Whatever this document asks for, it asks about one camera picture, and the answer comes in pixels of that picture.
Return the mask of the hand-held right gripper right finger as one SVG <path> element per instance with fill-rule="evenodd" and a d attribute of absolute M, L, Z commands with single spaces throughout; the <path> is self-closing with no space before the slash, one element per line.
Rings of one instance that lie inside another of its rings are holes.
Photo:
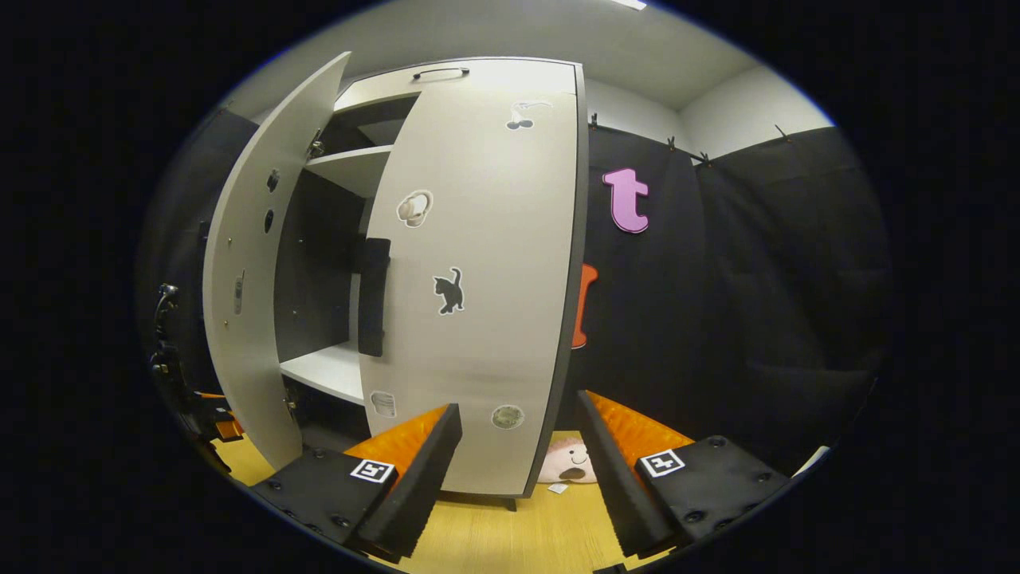
<path fill-rule="evenodd" d="M 778 497 L 790 476 L 722 435 L 693 440 L 633 408 L 577 395 L 579 431 L 626 556 L 714 537 Z"/>

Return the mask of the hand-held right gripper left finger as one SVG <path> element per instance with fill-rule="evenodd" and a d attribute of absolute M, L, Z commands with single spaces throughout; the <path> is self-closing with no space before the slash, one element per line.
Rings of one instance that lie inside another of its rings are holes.
<path fill-rule="evenodd" d="M 344 451 L 306 448 L 250 491 L 314 537 L 397 564 L 418 545 L 462 434 L 446 403 Z"/>

